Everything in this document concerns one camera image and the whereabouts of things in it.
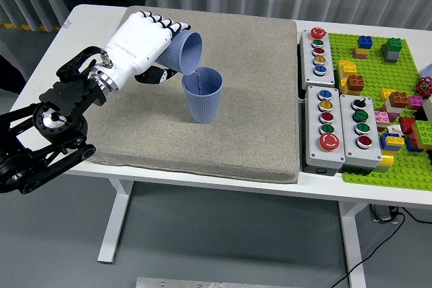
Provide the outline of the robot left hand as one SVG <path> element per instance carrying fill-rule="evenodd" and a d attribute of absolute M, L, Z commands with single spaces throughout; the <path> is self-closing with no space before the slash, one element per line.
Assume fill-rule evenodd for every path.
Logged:
<path fill-rule="evenodd" d="M 145 72 L 168 48 L 172 38 L 190 25 L 153 15 L 149 11 L 138 11 L 118 28 L 105 46 L 112 67 L 101 71 L 120 90 L 126 81 Z"/>

